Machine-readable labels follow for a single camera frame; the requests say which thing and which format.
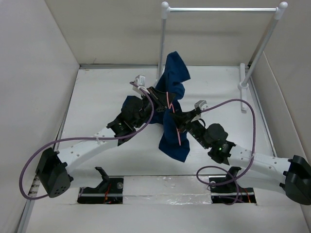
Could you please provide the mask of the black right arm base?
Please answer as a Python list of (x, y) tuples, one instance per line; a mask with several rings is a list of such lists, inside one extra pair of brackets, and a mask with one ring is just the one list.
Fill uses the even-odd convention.
[[(238, 175), (238, 172), (240, 172), (240, 167), (231, 167), (229, 169), (229, 173), (236, 177)], [(209, 182), (210, 183), (221, 183), (227, 180), (230, 180), (231, 177), (229, 175), (226, 176), (210, 176)], [(225, 205), (232, 205), (234, 202), (237, 194), (238, 199), (235, 202), (236, 204), (239, 203), (254, 203), (256, 204), (256, 197), (255, 192), (253, 188), (243, 188), (240, 185), (238, 185), (238, 188), (236, 188), (236, 185), (234, 182), (231, 182), (229, 184), (220, 185), (220, 186), (212, 186), (208, 187), (207, 189), (211, 192), (211, 202), (212, 204), (222, 203)]]

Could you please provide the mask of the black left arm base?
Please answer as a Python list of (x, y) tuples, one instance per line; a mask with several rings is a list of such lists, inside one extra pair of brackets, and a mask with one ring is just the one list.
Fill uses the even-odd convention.
[(95, 167), (102, 181), (96, 187), (80, 187), (79, 204), (123, 204), (124, 177), (110, 177), (102, 167)]

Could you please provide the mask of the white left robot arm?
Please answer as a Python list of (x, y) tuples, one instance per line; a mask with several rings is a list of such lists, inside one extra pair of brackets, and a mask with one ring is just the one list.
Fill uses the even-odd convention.
[(153, 87), (140, 89), (141, 97), (128, 96), (120, 114), (93, 137), (80, 139), (69, 148), (54, 151), (45, 147), (42, 151), (36, 175), (48, 197), (55, 198), (70, 188), (74, 178), (71, 173), (82, 163), (122, 145), (137, 134), (137, 129), (147, 125), (155, 113), (164, 112), (175, 94), (161, 92)]

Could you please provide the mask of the blue t shirt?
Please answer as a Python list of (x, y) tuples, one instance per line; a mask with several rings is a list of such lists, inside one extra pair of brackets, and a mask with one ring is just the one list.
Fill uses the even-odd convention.
[(138, 127), (146, 122), (161, 124), (164, 132), (158, 148), (169, 157), (180, 162), (185, 162), (190, 151), (190, 143), (187, 139), (187, 134), (178, 131), (178, 126), (174, 122), (173, 116), (182, 112), (178, 101), (185, 94), (183, 82), (187, 80), (190, 80), (190, 74), (184, 61), (178, 52), (169, 53), (164, 73), (155, 86), (155, 90), (160, 93), (175, 94), (175, 97), (169, 101), (170, 106), (167, 109), (162, 112), (155, 111), (151, 120), (149, 120), (151, 112), (147, 111), (135, 121)]

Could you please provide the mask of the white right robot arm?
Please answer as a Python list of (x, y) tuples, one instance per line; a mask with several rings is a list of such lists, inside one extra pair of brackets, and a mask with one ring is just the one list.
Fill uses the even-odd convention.
[[(301, 156), (275, 158), (255, 154), (227, 140), (223, 127), (214, 123), (208, 127), (199, 121), (200, 109), (172, 113), (171, 117), (180, 132), (188, 132), (209, 157), (218, 164), (230, 166), (225, 187), (235, 191), (239, 187), (257, 187), (285, 194), (289, 199), (303, 205), (311, 203), (311, 166)], [(246, 168), (246, 174), (240, 177)]]

